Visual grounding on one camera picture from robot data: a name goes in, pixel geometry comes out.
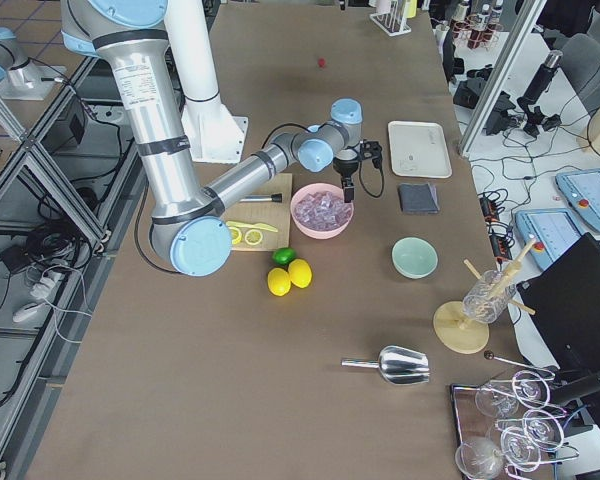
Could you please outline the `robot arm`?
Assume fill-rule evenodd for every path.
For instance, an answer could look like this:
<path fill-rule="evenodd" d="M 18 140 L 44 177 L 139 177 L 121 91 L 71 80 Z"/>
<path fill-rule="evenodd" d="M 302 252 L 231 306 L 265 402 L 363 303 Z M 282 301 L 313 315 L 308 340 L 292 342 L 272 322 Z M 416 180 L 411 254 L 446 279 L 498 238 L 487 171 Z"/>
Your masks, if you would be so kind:
<path fill-rule="evenodd" d="M 61 17 L 65 46 L 112 69 L 156 201 L 150 242 L 180 273 L 205 276 L 226 262 L 226 208 L 289 165 L 321 171 L 360 141 L 361 106 L 340 99 L 322 125 L 280 134 L 201 185 L 195 155 L 224 152 L 243 137 L 219 96 L 202 4 L 65 1 Z"/>

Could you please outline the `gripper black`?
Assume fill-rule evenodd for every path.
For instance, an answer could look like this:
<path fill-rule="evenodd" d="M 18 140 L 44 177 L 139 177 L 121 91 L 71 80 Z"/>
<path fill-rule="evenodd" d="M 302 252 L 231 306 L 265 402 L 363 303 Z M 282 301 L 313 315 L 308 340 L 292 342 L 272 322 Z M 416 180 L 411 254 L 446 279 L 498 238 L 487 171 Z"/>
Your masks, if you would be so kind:
<path fill-rule="evenodd" d="M 345 203 L 351 203 L 354 200 L 355 186 L 352 176 L 360 164 L 366 160 L 370 160 L 376 169 L 383 169 L 382 147 L 377 141 L 363 140 L 356 146 L 345 148 L 333 160 L 333 168 L 342 180 Z"/>

